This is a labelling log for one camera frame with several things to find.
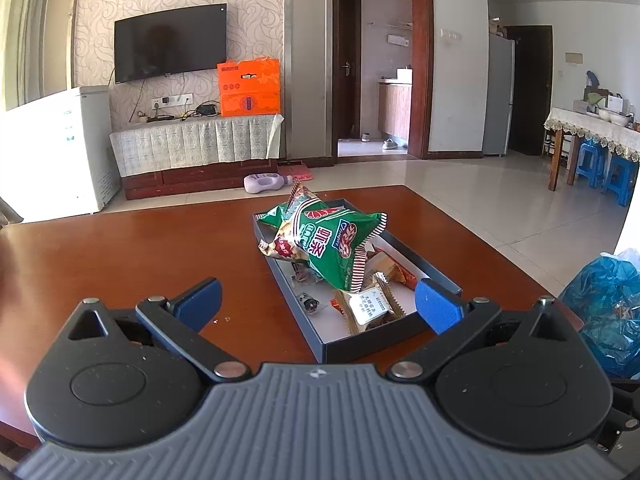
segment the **patterned wallpaper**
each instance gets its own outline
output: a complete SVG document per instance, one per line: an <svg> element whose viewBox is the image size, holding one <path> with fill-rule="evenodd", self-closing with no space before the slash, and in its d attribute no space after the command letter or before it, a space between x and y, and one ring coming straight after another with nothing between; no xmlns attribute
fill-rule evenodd
<svg viewBox="0 0 640 480"><path fill-rule="evenodd" d="M147 12L205 4L227 3L226 50L229 59L271 56L283 51L284 0L78 0L74 76L76 86L106 85L113 70L113 22ZM142 81L110 85L111 124L126 129L140 94ZM218 72L202 70L146 80L138 109L151 113L150 100L165 95L193 93L195 104L218 99ZM162 108L180 114L184 109Z"/></svg>

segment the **blue plastic stool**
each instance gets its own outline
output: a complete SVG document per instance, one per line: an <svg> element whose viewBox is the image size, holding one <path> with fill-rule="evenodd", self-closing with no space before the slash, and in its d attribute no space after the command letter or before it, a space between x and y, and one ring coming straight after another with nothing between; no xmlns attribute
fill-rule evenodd
<svg viewBox="0 0 640 480"><path fill-rule="evenodd" d="M607 152L602 146L592 142L583 142L578 154L578 167L576 175L582 175L589 179L589 187L596 189L604 176L604 163Z"/></svg>
<svg viewBox="0 0 640 480"><path fill-rule="evenodd" d="M605 194L608 189L612 190L618 196L618 203L622 207L626 207L630 198L631 180L636 174L637 168L637 162L631 162L619 155L613 155L609 165L609 172L602 184L602 194Z"/></svg>

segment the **plastic bottle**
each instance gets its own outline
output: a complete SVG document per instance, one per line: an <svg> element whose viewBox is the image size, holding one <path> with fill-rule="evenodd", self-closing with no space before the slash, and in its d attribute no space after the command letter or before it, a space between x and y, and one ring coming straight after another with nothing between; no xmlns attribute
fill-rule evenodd
<svg viewBox="0 0 640 480"><path fill-rule="evenodd" d="M293 178L290 175L282 176L277 173L257 173L244 178L244 190L255 194L268 189L280 189L285 183L292 184Z"/></svg>

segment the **refrigerator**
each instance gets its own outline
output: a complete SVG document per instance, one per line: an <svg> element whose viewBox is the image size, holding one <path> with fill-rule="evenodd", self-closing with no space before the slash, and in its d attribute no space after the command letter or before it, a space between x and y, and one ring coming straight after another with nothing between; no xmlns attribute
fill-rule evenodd
<svg viewBox="0 0 640 480"><path fill-rule="evenodd" d="M0 113L0 197L25 222L95 213L120 187L107 86Z"/></svg>
<svg viewBox="0 0 640 480"><path fill-rule="evenodd" d="M505 155L513 108L515 42L489 34L489 77L484 116L484 155Z"/></svg>

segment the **tv screen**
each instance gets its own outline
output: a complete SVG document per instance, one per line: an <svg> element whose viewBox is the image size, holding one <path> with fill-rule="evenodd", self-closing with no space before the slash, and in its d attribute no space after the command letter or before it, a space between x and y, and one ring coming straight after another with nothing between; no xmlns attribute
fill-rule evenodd
<svg viewBox="0 0 640 480"><path fill-rule="evenodd" d="M116 83L215 68L226 61L226 4L118 20L113 34Z"/></svg>

